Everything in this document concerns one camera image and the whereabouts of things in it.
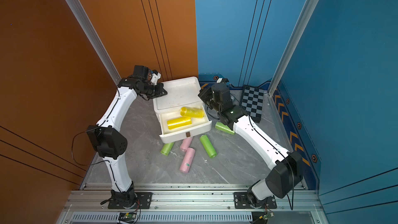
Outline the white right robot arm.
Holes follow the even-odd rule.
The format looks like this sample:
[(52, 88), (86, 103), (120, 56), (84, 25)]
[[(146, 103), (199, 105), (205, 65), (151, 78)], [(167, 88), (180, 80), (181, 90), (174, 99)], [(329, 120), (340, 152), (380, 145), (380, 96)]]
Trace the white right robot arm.
[(201, 89), (198, 97), (217, 112), (219, 120), (247, 141), (270, 169), (265, 179), (254, 183), (247, 191), (247, 201), (253, 208), (262, 207), (269, 197), (284, 198), (294, 194), (303, 178), (303, 160), (297, 152), (280, 146), (262, 131), (241, 106), (233, 103), (226, 80)]

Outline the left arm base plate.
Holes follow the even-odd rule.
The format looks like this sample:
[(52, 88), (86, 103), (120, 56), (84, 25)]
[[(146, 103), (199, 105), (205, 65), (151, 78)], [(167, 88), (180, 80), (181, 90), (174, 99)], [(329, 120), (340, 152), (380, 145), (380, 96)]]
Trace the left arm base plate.
[(115, 192), (108, 200), (108, 209), (150, 209), (151, 200), (152, 192), (132, 193), (129, 196)]

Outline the yellow trash bag roll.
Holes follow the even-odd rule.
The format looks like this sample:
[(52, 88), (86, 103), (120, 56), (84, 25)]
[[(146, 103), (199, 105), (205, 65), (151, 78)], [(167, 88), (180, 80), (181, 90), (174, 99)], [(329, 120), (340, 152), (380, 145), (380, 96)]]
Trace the yellow trash bag roll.
[(191, 124), (192, 119), (190, 117), (179, 117), (167, 121), (167, 127), (169, 130), (174, 130)]
[(201, 108), (193, 108), (193, 107), (182, 107), (180, 109), (180, 114), (182, 117), (190, 117), (190, 118), (203, 118), (204, 111)]

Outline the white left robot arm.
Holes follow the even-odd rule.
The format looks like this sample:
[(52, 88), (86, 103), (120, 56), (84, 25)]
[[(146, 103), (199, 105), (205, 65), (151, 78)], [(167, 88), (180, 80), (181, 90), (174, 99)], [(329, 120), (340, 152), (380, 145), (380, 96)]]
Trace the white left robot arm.
[(103, 117), (97, 124), (88, 126), (86, 133), (94, 150), (107, 165), (113, 191), (126, 194), (133, 184), (125, 161), (127, 139), (120, 133), (129, 107), (138, 96), (150, 100), (165, 95), (167, 91), (163, 83), (143, 78), (123, 78)]

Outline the white plastic drawer cabinet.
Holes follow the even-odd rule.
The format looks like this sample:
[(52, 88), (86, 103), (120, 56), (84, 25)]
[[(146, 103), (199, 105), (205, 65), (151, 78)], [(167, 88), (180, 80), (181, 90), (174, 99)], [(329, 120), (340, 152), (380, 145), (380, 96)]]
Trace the white plastic drawer cabinet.
[(211, 130), (212, 121), (207, 114), (203, 118), (192, 118), (192, 124), (170, 130), (167, 121), (181, 117), (182, 107), (198, 108), (205, 111), (205, 104), (198, 97), (201, 87), (196, 77), (164, 82), (167, 95), (153, 100), (154, 112), (161, 126), (160, 139), (163, 143), (173, 143), (198, 136)]

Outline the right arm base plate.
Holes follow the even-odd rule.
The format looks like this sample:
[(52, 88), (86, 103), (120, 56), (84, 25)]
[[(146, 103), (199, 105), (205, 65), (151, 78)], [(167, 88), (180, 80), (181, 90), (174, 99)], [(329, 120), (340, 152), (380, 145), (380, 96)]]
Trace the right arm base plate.
[(274, 196), (258, 200), (252, 193), (234, 192), (233, 197), (236, 209), (277, 209)]

